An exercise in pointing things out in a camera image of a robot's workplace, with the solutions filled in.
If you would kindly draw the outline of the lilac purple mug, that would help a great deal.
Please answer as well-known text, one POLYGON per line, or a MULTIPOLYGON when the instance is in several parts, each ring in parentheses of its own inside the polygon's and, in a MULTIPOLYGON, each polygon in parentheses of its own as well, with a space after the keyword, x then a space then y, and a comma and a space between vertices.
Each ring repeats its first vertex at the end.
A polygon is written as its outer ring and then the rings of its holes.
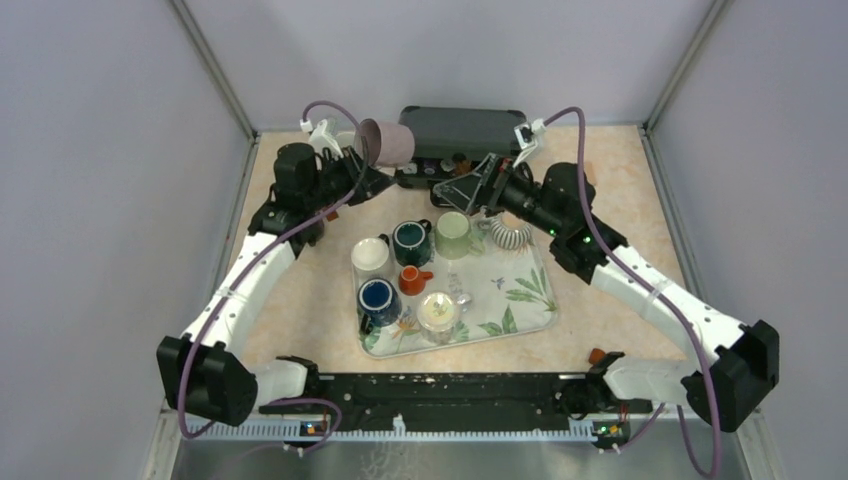
POLYGON ((415 140, 404 125, 369 118, 359 123, 354 149, 369 166, 401 168, 412 161, 415 140))

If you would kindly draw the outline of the light green mug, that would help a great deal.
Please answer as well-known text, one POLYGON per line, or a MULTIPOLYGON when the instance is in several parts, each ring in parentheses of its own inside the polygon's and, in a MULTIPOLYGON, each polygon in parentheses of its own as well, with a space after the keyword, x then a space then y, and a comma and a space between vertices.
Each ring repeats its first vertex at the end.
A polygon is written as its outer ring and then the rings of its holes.
POLYGON ((436 252, 447 260, 482 256, 486 252, 485 232, 462 213, 451 211, 441 215, 434 232, 436 252))

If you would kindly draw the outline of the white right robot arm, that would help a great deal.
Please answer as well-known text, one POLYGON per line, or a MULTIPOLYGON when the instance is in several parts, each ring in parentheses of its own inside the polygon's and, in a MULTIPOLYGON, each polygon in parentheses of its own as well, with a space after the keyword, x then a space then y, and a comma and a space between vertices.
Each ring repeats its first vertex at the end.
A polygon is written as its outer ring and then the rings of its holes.
POLYGON ((616 354, 586 385, 589 404, 612 412, 625 400, 683 405, 723 432, 736 431, 779 381, 780 336, 708 305, 657 270, 591 211, 582 167, 560 162, 535 182, 523 166, 490 155, 433 193, 464 213, 508 212, 548 233, 557 264, 637 313, 671 340, 683 361, 616 354))

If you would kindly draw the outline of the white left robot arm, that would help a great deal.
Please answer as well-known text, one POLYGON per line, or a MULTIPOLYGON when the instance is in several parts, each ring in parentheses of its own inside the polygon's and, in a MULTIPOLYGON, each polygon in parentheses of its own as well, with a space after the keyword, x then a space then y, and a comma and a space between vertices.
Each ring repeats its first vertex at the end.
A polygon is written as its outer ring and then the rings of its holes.
POLYGON ((319 404, 320 386, 304 360, 273 360, 254 369, 241 361, 247 337, 273 286, 307 246, 324 235, 338 208, 375 198, 394 179, 351 147, 334 153, 307 143, 279 148, 274 181, 253 214, 237 258, 199 316, 156 350, 165 398, 181 416, 241 425, 277 399, 297 413, 319 404))

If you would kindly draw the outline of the dark teal mug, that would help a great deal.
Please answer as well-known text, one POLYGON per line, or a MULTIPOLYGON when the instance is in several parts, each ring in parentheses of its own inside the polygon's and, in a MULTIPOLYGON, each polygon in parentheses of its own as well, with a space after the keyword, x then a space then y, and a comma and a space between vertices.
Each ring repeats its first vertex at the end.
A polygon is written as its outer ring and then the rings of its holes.
POLYGON ((398 224, 391 236, 396 261, 402 267, 423 267, 432 256, 429 238, 432 223, 427 219, 398 224))

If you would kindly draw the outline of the white ribbed mug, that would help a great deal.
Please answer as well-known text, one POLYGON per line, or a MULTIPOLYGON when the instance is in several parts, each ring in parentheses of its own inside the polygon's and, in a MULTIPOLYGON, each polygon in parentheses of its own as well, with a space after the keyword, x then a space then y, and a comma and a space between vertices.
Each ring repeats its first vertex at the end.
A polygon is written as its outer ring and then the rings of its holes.
POLYGON ((351 250, 350 260, 358 281, 390 280, 394 273, 392 251, 385 235, 359 240, 351 250))

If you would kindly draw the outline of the dark blue mug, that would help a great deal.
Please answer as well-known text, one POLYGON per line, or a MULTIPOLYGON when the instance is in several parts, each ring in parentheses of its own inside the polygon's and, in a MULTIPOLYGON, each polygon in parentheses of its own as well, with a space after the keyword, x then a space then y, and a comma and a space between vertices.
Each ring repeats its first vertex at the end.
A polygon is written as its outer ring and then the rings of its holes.
POLYGON ((402 303, 394 286, 384 278, 365 281, 357 292, 359 332, 370 334, 375 328, 395 323, 401 316, 402 303))

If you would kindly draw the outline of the grey striped ribbed cup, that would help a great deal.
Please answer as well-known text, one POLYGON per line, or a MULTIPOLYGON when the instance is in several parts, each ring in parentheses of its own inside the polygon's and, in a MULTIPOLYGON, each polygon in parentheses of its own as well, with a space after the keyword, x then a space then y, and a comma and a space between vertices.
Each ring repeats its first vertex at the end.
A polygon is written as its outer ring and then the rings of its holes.
POLYGON ((519 217, 504 212, 491 221, 490 234, 496 246, 513 251, 523 248, 532 238, 532 226, 519 217))

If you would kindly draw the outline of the dark green carrying case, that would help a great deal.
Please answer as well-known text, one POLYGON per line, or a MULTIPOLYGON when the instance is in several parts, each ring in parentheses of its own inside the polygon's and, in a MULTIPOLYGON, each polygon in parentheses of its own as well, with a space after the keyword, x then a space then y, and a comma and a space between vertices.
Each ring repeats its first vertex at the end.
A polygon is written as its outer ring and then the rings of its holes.
POLYGON ((433 185, 474 169, 494 153, 514 157, 520 152, 514 128, 527 121, 520 110, 425 107, 410 105, 399 123, 412 132, 412 161, 395 171, 406 189, 433 185))

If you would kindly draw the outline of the floral white serving tray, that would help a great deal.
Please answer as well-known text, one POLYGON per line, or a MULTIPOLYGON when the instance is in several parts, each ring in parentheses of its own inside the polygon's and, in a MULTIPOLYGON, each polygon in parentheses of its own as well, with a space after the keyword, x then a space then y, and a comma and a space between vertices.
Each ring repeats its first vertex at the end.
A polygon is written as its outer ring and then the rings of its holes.
POLYGON ((387 326, 358 332, 363 351, 373 358, 402 355, 494 340, 546 329, 558 306, 538 248, 529 242, 503 250, 491 236, 471 229, 469 253, 448 260, 433 253, 423 270, 433 274, 413 297, 399 294, 399 318, 387 326), (450 318, 435 326, 418 312, 434 294, 449 298, 450 318))

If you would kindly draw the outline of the small orange cup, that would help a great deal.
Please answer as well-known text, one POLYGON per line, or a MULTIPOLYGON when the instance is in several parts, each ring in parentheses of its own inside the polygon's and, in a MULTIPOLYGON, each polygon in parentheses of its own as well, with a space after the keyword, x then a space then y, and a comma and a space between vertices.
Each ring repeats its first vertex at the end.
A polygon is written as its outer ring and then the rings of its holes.
POLYGON ((422 293, 427 282, 434 277, 430 271, 422 271, 414 265, 405 266, 398 277, 398 287, 402 294, 414 297, 422 293))

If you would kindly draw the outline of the small red-brown block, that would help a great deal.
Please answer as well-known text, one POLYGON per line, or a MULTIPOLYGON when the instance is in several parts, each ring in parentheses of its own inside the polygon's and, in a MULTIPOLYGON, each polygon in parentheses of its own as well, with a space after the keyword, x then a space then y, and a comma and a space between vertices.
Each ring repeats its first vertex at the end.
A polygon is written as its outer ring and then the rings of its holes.
POLYGON ((599 348, 593 348, 591 350, 590 354, 589 354, 588 362, 591 365, 597 365, 598 363, 600 363, 605 358, 605 356, 606 356, 605 351, 603 351, 599 348))

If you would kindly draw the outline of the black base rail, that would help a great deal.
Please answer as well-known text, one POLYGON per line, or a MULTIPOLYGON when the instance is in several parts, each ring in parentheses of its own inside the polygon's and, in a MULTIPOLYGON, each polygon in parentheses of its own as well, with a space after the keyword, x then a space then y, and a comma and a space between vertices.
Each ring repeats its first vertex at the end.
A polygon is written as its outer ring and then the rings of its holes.
POLYGON ((335 403, 340 429, 377 431, 401 416, 412 432, 565 430, 591 415, 648 414, 648 400, 618 400, 582 373, 319 373, 309 398, 335 403))

